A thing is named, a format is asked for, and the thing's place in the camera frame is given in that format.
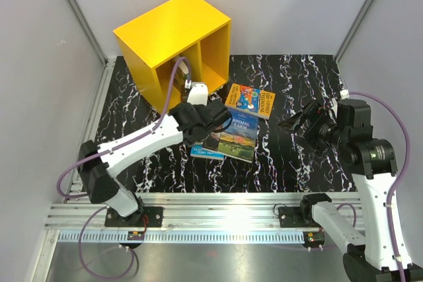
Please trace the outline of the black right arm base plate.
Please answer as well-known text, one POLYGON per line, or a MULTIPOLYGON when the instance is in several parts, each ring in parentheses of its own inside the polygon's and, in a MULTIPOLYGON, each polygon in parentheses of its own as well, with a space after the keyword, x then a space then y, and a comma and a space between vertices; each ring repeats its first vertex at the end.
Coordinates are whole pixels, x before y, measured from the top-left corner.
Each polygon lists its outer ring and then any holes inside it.
POLYGON ((278 219, 281 228, 319 228, 316 222, 303 217, 300 207, 278 207, 278 219))

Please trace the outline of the green 104-storey treehouse book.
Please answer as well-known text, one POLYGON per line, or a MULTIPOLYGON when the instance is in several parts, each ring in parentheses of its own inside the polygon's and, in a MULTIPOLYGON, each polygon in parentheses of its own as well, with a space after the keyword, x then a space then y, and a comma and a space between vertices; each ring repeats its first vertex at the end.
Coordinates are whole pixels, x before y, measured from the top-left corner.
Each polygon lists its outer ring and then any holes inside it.
POLYGON ((178 89, 182 101, 187 101, 188 94, 192 87, 191 69, 189 62, 184 57, 176 56, 174 59, 176 73, 174 76, 174 86, 178 89))

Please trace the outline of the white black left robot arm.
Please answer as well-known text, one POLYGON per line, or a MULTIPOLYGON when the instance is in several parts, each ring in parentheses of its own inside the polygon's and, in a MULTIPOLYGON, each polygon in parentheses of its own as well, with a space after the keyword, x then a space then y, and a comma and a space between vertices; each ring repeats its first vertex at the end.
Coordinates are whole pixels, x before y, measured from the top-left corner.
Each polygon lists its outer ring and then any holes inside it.
POLYGON ((163 148, 192 146, 230 126, 228 108, 220 100, 208 102, 207 95, 205 84, 196 83, 187 101, 165 110, 156 122, 115 141, 81 145, 78 173, 90 202, 103 203, 111 211, 108 226, 136 227, 147 220, 142 199, 120 183, 119 173, 163 148))

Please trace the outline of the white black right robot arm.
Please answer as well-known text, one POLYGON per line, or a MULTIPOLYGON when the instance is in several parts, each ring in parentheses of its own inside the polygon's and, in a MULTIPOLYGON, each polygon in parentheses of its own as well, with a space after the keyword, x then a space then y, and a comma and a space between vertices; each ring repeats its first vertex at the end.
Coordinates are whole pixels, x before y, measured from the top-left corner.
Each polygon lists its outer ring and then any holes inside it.
POLYGON ((331 113, 313 99, 279 125, 292 133, 302 129, 315 154, 327 148, 337 151, 357 188, 365 232, 361 234, 348 223, 327 194, 305 195, 299 205, 300 221, 306 227, 318 224, 332 238, 343 253, 350 281, 421 281, 422 267, 408 253, 394 208, 394 185, 399 177, 392 144, 373 137, 371 108, 366 101, 340 100, 336 117, 331 113))

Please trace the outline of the blue Animal Farm book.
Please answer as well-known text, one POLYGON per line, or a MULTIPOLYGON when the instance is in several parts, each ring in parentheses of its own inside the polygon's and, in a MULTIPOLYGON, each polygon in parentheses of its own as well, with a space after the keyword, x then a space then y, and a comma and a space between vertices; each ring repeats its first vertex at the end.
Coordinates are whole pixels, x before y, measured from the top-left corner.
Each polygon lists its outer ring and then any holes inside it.
POLYGON ((232 120, 227 120, 203 142, 203 148, 227 157, 252 162, 255 154, 259 119, 238 110, 229 109, 232 120))

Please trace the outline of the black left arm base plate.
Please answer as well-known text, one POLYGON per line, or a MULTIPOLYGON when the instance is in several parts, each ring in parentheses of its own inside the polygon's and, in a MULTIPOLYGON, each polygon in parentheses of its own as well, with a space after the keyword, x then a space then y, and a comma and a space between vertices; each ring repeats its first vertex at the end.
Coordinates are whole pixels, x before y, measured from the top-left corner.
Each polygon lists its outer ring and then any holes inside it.
POLYGON ((142 211, 136 211, 130 216, 122 217, 110 208, 106 212, 105 227, 154 227, 161 228, 163 222, 163 207, 147 206, 142 211))

